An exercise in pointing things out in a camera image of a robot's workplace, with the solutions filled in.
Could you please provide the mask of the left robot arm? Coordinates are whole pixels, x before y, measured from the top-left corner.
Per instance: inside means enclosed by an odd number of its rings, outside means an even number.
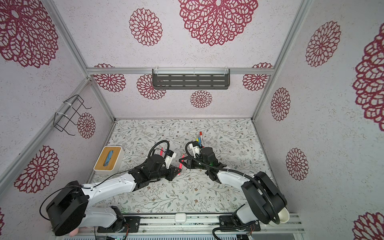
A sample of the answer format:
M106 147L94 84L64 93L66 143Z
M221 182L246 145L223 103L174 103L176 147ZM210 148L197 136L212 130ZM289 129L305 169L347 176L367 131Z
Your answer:
M116 206L98 208L95 204L122 193L132 193L150 183L172 181L182 171L171 165L172 158L160 155L148 157L141 165L109 177L103 182L79 184L72 181L54 192L46 206L48 219L56 236L64 236L83 227L101 227L109 232L121 230L126 220Z

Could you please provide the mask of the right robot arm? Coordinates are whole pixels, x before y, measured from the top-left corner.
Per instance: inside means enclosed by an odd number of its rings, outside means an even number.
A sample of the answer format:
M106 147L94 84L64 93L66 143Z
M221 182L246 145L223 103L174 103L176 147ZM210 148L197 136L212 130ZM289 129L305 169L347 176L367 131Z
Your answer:
M258 172L251 176L229 169L218 161L212 148L200 148L188 143L185 150L187 156L179 162L187 169L205 170L212 181L229 185L244 194L246 203L233 214L236 225L253 221L279 225L289 221L287 200L266 173Z

